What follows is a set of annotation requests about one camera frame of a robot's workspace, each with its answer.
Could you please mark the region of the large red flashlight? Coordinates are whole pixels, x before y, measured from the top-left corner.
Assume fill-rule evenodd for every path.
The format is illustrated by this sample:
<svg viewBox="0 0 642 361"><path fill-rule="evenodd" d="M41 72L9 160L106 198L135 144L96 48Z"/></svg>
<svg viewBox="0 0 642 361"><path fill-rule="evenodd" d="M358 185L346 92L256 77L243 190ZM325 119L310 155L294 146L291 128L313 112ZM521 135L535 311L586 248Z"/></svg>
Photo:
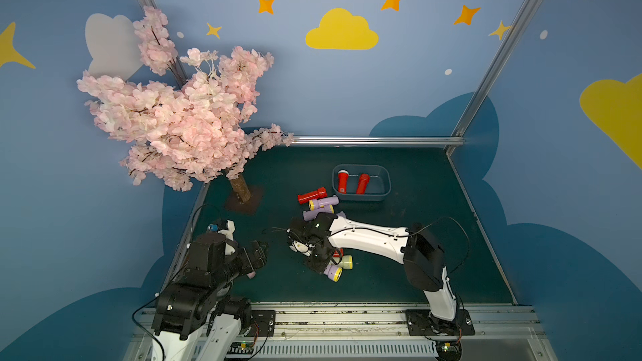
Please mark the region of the large red flashlight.
<svg viewBox="0 0 642 361"><path fill-rule="evenodd" d="M359 182L356 189L357 195L364 195L369 185L370 176L367 173L363 173L359 176Z"/></svg>

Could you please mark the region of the clear blue storage box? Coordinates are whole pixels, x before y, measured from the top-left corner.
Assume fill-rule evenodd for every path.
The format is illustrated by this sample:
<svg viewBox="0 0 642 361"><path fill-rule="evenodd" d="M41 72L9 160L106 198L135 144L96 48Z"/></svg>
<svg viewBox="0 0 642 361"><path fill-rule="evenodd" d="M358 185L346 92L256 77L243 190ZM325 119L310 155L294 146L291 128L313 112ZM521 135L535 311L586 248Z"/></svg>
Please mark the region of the clear blue storage box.
<svg viewBox="0 0 642 361"><path fill-rule="evenodd" d="M390 174L381 165L337 165L332 177L332 188L341 201L382 202L391 193Z"/></svg>

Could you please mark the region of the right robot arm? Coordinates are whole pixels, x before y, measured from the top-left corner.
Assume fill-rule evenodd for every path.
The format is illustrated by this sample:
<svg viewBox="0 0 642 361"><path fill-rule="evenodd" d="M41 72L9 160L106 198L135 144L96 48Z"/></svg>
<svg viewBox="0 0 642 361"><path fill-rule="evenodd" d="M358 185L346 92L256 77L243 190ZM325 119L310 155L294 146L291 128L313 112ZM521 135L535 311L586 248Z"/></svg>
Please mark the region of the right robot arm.
<svg viewBox="0 0 642 361"><path fill-rule="evenodd" d="M312 221L293 220L287 233L289 247L303 254L314 272L334 278L340 269L334 256L342 249L369 252L404 267L409 283L424 292L433 319L453 323L461 314L445 251L427 227L380 227L321 213Z"/></svg>

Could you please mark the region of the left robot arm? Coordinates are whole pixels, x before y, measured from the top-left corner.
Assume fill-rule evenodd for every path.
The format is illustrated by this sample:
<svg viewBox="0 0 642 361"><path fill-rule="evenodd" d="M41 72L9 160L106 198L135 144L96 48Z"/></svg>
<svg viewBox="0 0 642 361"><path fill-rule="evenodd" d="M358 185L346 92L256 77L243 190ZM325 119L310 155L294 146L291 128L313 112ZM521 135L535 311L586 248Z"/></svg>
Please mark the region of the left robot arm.
<svg viewBox="0 0 642 361"><path fill-rule="evenodd" d="M153 360L189 360L202 335L197 358L224 360L241 334L252 334L257 354L261 324L245 297L230 290L235 279L251 277L265 267L269 245L253 241L241 247L227 230L206 232L189 247L184 267L155 301L151 325Z"/></svg>

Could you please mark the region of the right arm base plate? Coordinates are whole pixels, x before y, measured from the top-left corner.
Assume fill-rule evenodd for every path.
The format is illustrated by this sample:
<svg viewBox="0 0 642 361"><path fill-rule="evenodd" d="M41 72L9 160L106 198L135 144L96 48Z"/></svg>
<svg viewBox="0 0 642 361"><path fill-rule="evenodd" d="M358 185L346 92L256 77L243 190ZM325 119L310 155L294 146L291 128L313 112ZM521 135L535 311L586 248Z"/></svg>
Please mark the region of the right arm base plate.
<svg viewBox="0 0 642 361"><path fill-rule="evenodd" d="M474 336L471 316L466 309L458 309L453 321L438 319L427 309L408 309L406 326L410 336Z"/></svg>

